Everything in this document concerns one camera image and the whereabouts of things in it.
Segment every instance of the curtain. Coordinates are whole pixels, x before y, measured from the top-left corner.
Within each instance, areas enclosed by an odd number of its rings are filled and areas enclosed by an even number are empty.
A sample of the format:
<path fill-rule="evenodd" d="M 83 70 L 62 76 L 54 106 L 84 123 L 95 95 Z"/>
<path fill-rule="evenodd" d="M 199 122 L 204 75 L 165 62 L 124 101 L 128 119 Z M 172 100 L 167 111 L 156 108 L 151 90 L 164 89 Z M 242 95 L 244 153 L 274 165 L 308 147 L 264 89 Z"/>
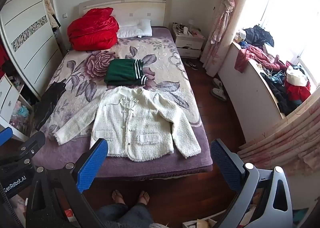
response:
<path fill-rule="evenodd" d="M 200 58 L 207 74 L 215 76 L 232 43 L 245 0 L 222 0 L 215 12 L 213 27 Z"/>
<path fill-rule="evenodd" d="M 240 149 L 243 162 L 257 168 L 281 166 L 286 175 L 320 170 L 320 88 L 270 131 Z"/>

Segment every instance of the bed frame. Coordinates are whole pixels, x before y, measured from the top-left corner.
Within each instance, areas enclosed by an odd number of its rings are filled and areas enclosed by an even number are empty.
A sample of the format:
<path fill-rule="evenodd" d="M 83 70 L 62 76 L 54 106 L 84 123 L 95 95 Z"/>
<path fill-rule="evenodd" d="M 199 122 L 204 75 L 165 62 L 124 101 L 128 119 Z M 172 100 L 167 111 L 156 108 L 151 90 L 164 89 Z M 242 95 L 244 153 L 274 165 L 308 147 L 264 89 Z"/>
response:
<path fill-rule="evenodd" d="M 79 4 L 79 16 L 92 8 L 113 8 L 118 21 L 150 19 L 151 26 L 169 26 L 172 0 L 90 0 Z"/>

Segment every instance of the blue gripper pad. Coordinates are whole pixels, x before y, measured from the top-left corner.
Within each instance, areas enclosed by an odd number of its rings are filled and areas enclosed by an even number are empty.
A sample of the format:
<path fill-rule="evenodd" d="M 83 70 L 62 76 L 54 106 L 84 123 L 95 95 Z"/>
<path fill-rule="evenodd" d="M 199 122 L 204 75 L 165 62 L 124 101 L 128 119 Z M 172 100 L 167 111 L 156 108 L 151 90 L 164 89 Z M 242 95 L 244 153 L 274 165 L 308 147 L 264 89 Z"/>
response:
<path fill-rule="evenodd" d="M 218 165 L 230 189 L 236 192 L 241 191 L 245 171 L 244 163 L 239 156 L 230 152 L 224 143 L 217 139 L 211 143 L 211 157 Z"/>
<path fill-rule="evenodd" d="M 105 160 L 108 154 L 107 141 L 104 139 L 99 139 L 87 153 L 84 153 L 82 155 L 87 156 L 87 159 L 77 171 L 76 181 L 80 193 L 90 188 L 91 183 L 97 175 L 99 168 Z M 82 156 L 77 160 L 76 166 L 79 164 L 79 161 L 83 161 Z"/>
<path fill-rule="evenodd" d="M 10 127 L 5 128 L 0 132 L 0 146 L 12 137 L 12 129 Z"/>

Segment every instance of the black pants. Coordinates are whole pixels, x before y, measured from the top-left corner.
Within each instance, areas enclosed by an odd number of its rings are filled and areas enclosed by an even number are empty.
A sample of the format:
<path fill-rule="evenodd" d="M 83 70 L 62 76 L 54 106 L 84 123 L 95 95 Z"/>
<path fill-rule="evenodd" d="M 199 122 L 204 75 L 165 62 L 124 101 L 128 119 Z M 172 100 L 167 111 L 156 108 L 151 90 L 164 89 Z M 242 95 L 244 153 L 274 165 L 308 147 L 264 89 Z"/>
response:
<path fill-rule="evenodd" d="M 137 203 L 130 210 L 124 204 L 103 206 L 96 211 L 96 215 L 103 223 L 111 221 L 141 228 L 148 228 L 153 223 L 149 210 L 142 203 Z"/>

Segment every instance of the purple bed sheet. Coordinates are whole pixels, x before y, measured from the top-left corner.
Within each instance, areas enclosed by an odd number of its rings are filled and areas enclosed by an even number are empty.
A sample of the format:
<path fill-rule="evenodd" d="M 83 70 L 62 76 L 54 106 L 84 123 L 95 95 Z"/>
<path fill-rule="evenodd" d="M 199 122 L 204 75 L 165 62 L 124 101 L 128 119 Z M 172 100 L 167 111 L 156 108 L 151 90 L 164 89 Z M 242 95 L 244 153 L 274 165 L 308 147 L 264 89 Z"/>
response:
<path fill-rule="evenodd" d="M 86 67 L 86 63 L 88 64 L 90 59 L 95 59 L 95 56 L 108 52 L 115 53 L 118 58 L 134 57 L 145 61 L 147 66 L 144 68 L 145 75 L 148 77 L 145 89 L 162 93 L 175 101 L 186 112 L 201 147 L 201 153 L 185 159 L 175 147 L 173 154 L 152 161 L 134 162 L 128 158 L 107 157 L 97 177 L 144 180 L 210 172 L 212 170 L 212 159 L 208 140 L 184 66 L 170 31 L 165 27 L 153 28 L 152 37 L 119 39 L 116 47 L 108 51 L 71 51 L 66 55 L 50 83 L 66 78 L 67 91 L 60 98 L 55 111 L 41 128 L 46 136 L 46 143 L 34 156 L 34 164 L 47 169 L 62 168 L 68 162 L 76 162 L 82 153 L 89 150 L 90 126 L 77 137 L 61 146 L 58 145 L 53 134 L 82 106 L 106 89 L 113 88 L 107 87 L 103 83 L 103 78 L 92 77 L 91 72 Z M 170 69 L 170 73 L 166 74 L 164 68 L 170 68 L 170 66 L 174 70 Z"/>

